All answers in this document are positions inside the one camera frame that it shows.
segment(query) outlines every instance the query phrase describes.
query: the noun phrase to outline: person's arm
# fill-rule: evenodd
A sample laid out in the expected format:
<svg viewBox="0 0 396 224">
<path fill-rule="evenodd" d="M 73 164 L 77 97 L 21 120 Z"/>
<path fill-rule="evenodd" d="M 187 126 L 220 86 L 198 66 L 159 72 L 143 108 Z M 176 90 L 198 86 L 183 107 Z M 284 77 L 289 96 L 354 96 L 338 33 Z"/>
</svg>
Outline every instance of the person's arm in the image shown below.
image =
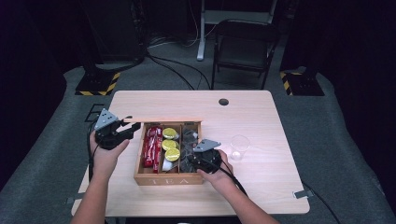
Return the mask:
<svg viewBox="0 0 396 224">
<path fill-rule="evenodd" d="M 112 150 L 105 150 L 97 146 L 93 132 L 90 144 L 94 161 L 93 176 L 78 210 L 73 216 L 72 224 L 105 222 L 108 181 L 116 168 L 119 155 L 128 146 L 129 140 L 123 141 Z"/>
<path fill-rule="evenodd" d="M 219 153 L 221 159 L 232 171 L 233 167 L 228 163 L 227 155 L 222 150 L 219 150 Z M 224 164 L 221 165 L 221 168 L 227 170 Z M 202 170 L 198 170 L 198 173 L 205 180 L 209 181 L 213 188 L 227 200 L 242 223 L 278 223 L 273 217 L 251 201 L 249 197 L 235 185 L 231 178 L 221 170 L 216 171 L 214 174 L 207 174 Z"/>
</svg>

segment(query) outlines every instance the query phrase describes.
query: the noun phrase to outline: stand base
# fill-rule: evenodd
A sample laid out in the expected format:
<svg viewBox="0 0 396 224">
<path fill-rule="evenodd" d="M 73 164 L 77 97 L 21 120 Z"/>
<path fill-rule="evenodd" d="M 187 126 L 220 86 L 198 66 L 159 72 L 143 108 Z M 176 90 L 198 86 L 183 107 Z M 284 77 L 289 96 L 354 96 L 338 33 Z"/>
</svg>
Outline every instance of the stand base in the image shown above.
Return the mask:
<svg viewBox="0 0 396 224">
<path fill-rule="evenodd" d="M 76 87 L 75 95 L 109 95 L 116 87 L 120 73 L 101 71 L 98 78 L 92 80 L 87 74 Z"/>
<path fill-rule="evenodd" d="M 324 96 L 318 81 L 315 78 L 307 78 L 301 73 L 281 72 L 283 86 L 288 95 Z"/>
</svg>

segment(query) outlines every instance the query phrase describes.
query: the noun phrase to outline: yellow lid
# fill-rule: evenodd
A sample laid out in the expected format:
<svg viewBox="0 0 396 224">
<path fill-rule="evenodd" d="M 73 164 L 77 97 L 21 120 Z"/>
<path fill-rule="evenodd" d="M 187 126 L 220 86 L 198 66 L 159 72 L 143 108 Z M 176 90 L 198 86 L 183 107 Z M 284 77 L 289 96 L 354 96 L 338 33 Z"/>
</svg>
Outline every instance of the yellow lid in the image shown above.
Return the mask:
<svg viewBox="0 0 396 224">
<path fill-rule="evenodd" d="M 165 152 L 165 158 L 169 161 L 177 161 L 180 157 L 180 151 L 177 148 L 169 148 Z"/>
<path fill-rule="evenodd" d="M 167 139 L 174 139 L 174 138 L 178 138 L 178 134 L 176 130 L 173 128 L 165 128 L 163 130 L 163 137 Z"/>
<path fill-rule="evenodd" d="M 177 141 L 170 140 L 170 139 L 165 139 L 162 142 L 162 147 L 163 150 L 168 150 L 169 148 L 178 148 L 178 143 Z"/>
</svg>

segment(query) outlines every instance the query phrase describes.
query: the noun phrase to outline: gray carpet floor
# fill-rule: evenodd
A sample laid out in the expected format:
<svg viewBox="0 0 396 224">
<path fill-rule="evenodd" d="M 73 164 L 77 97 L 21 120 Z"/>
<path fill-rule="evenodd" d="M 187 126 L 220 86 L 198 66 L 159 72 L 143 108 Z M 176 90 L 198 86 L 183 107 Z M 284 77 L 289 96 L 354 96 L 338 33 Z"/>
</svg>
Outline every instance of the gray carpet floor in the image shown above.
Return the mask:
<svg viewBox="0 0 396 224">
<path fill-rule="evenodd" d="M 375 174 L 347 132 L 332 84 L 318 75 L 325 96 L 286 94 L 279 75 L 285 40 L 276 50 L 265 89 L 273 94 L 301 179 L 325 200 L 342 223 L 396 223 Z M 198 43 L 188 48 L 177 43 L 163 44 L 148 51 L 194 66 L 210 80 L 212 48 L 213 41 L 207 40 L 202 62 L 196 61 Z M 169 64 L 195 89 L 208 89 L 196 71 Z M 102 67 L 121 65 L 125 63 L 107 63 Z M 115 91 L 189 89 L 175 73 L 148 58 L 121 72 L 115 90 L 108 96 L 75 95 L 75 87 L 83 75 L 84 70 L 80 67 L 64 74 L 67 80 L 64 99 L 0 193 L 0 223 L 70 222 L 72 204 L 65 201 L 78 192 L 87 167 L 89 123 L 84 120 L 93 104 L 108 108 Z M 241 90 L 245 87 L 217 83 L 216 89 Z M 318 196 L 308 201 L 311 209 L 307 214 L 275 215 L 275 218 L 282 223 L 336 223 Z M 109 223 L 115 221 L 115 218 L 108 219 Z"/>
</svg>

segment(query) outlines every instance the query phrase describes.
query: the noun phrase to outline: person's left hand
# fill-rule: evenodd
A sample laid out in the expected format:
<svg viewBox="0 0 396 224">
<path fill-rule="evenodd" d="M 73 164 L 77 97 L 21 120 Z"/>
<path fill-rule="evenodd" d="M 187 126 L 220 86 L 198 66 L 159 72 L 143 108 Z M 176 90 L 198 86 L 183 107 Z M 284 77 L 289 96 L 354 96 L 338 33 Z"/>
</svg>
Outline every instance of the person's left hand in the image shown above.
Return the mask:
<svg viewBox="0 0 396 224">
<path fill-rule="evenodd" d="M 90 135 L 91 154 L 93 155 L 93 177 L 103 178 L 104 180 L 110 179 L 116 168 L 119 155 L 128 144 L 129 140 L 125 139 L 111 150 L 103 149 L 95 142 L 95 131 L 93 131 Z"/>
</svg>

